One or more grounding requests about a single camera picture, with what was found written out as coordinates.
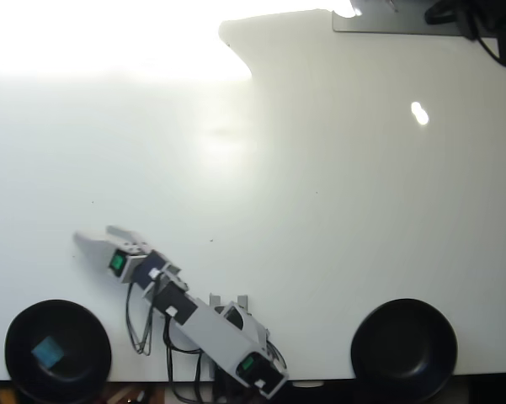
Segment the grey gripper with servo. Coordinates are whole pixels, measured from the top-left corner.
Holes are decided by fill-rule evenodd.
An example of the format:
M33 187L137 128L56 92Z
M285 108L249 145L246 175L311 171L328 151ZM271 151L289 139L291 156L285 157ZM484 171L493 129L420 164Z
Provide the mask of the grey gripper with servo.
M120 226L107 226L105 230L107 239L76 231L73 241L91 268L109 269L120 283L129 284L147 257L148 243L137 232Z

